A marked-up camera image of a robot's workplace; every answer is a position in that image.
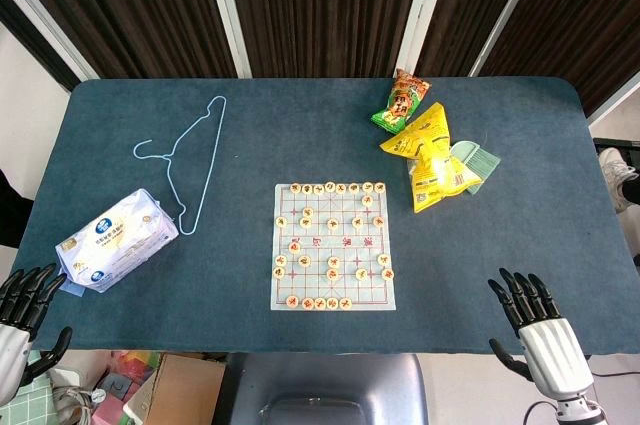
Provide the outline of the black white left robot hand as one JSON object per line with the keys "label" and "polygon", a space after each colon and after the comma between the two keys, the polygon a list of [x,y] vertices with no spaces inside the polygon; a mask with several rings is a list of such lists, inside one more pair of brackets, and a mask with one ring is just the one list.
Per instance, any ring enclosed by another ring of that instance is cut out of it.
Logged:
{"label": "black white left robot hand", "polygon": [[60,331],[54,347],[40,359],[28,362],[38,331],[57,290],[66,281],[62,273],[51,275],[56,265],[29,271],[18,269],[1,285],[1,404],[14,399],[18,390],[57,365],[71,342],[73,329]]}

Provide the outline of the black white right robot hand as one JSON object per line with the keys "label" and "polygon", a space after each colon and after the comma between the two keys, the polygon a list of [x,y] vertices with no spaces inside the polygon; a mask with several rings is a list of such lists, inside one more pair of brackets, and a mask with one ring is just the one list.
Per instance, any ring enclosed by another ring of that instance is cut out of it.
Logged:
{"label": "black white right robot hand", "polygon": [[502,284],[488,284],[522,347],[525,359],[507,353],[495,338],[489,340],[498,360],[510,371],[532,382],[555,401],[573,400],[593,385],[587,359],[569,321],[561,315],[546,284],[535,274],[511,273],[501,268]]}

